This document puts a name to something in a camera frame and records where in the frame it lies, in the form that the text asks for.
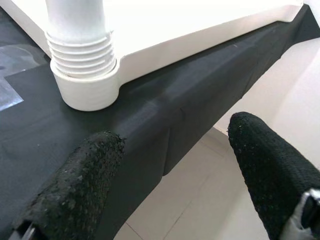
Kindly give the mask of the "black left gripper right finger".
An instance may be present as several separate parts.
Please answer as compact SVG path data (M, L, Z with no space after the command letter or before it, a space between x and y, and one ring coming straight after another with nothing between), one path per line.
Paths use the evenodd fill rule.
M228 139L271 240L320 238L320 171L259 117L231 116Z

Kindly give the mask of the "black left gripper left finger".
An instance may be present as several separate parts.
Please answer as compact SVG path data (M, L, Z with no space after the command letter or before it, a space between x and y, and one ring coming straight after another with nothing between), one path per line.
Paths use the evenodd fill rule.
M12 223L13 240L93 240L124 156L125 139L85 139Z

